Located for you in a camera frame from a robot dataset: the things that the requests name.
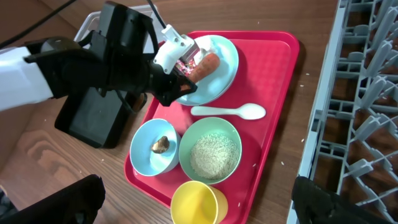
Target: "white rice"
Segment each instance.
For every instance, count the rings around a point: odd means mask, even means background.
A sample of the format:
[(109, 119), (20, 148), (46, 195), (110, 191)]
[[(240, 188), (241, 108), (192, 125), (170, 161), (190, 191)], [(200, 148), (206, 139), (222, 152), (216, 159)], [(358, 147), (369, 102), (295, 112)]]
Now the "white rice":
[(222, 134), (202, 136), (191, 151), (191, 166), (200, 176), (210, 180), (228, 176), (239, 160), (236, 144)]

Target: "black tray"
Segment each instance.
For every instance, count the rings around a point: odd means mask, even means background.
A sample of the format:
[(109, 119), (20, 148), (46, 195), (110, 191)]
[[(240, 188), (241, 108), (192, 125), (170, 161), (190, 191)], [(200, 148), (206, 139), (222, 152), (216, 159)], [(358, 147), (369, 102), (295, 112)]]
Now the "black tray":
[[(130, 105), (134, 104), (135, 96), (125, 91), (121, 94)], [(55, 128), (95, 148), (114, 148), (130, 114), (115, 91), (103, 98), (95, 88), (89, 88), (68, 96)]]

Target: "orange carrot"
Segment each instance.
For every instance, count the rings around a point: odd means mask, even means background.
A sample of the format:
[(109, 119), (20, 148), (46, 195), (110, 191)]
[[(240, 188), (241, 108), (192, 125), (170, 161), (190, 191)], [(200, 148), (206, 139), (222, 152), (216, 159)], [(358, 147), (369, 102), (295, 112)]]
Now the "orange carrot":
[[(202, 61), (192, 70), (188, 78), (193, 82), (197, 83), (204, 79), (206, 76), (213, 73), (220, 65), (220, 58), (217, 54), (210, 53), (206, 55)], [(188, 85), (181, 86), (181, 90), (188, 90)]]

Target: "gray dish rack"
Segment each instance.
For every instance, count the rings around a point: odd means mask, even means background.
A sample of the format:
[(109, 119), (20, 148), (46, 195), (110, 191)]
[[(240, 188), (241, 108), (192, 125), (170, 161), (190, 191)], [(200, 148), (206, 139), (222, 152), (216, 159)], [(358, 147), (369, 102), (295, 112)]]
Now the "gray dish rack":
[[(369, 18), (364, 24), (350, 26), (351, 13), (368, 14)], [(340, 161), (336, 193), (341, 193), (348, 177), (354, 179), (367, 196), (356, 204), (374, 204), (378, 212), (392, 223), (398, 223), (398, 220), (387, 210), (383, 199), (398, 195), (398, 176), (391, 162), (398, 157), (398, 70), (391, 72), (390, 69), (398, 67), (398, 50), (393, 49), (398, 47), (394, 45), (394, 40), (398, 38), (397, 15), (398, 0), (339, 0), (298, 171), (298, 175), (314, 179), (320, 158)], [(363, 47), (342, 57), (344, 45)], [(355, 95), (352, 100), (332, 97), (337, 79), (353, 83), (351, 86)], [(383, 105), (378, 103), (380, 100), (389, 100), (393, 104)], [(356, 116), (363, 111), (369, 116), (360, 125), (355, 125)], [(328, 119), (349, 123), (345, 142), (325, 140)], [(385, 129), (395, 139), (395, 143), (391, 144), (392, 152), (388, 154), (367, 143), (367, 139), (380, 129)], [(367, 157), (350, 162), (348, 155), (354, 142), (361, 144), (372, 159)], [(374, 171), (376, 165), (381, 166), (385, 175), (395, 181), (395, 187), (377, 194), (365, 184), (361, 177)], [(293, 202), (287, 223), (299, 223)]]

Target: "yellow bowl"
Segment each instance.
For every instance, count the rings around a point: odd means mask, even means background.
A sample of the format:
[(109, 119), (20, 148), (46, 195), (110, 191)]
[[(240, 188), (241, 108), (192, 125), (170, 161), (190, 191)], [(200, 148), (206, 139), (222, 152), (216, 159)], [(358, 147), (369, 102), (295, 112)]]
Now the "yellow bowl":
[(170, 210), (175, 224), (217, 224), (225, 218), (228, 203), (219, 190), (192, 180), (175, 191)]

